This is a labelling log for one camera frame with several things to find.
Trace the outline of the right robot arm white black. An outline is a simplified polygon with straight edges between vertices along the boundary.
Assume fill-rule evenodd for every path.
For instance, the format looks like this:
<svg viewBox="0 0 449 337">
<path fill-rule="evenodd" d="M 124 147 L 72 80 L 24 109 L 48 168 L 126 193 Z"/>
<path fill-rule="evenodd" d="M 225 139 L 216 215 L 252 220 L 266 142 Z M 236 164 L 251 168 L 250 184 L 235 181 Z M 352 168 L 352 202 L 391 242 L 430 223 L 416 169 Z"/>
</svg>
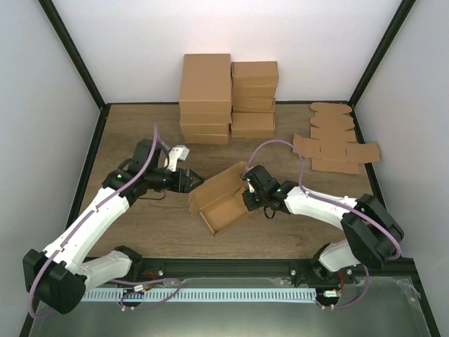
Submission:
<svg viewBox="0 0 449 337">
<path fill-rule="evenodd" d="M 341 269 L 353 265 L 380 270 L 388 260 L 401 256 L 404 232 L 370 194 L 357 199 L 335 197 L 293 181 L 279 183 L 261 165 L 248 169 L 241 178 L 248 184 L 243 201 L 249 211 L 262 208 L 307 216 L 344 233 L 342 241 L 325 244 L 313 257 L 309 272 L 318 282 L 329 282 Z"/>
</svg>

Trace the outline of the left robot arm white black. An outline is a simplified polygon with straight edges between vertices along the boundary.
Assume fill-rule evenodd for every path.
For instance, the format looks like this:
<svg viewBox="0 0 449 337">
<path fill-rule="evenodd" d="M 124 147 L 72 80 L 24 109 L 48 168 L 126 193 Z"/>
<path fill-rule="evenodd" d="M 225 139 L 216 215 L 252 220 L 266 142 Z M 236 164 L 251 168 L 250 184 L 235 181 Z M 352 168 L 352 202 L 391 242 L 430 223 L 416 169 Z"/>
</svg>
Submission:
<svg viewBox="0 0 449 337">
<path fill-rule="evenodd" d="M 178 167 L 188 155 L 185 145 L 169 148 L 160 140 L 141 140 L 133 156 L 107 175 L 93 201 L 54 242 L 25 255 L 22 265 L 30 298 L 64 315 L 86 292 L 104 283 L 138 282 L 143 275 L 142 255 L 126 246 L 94 260 L 85 258 L 107 229 L 149 190 L 189 193 L 201 185 L 200 175 Z"/>
</svg>

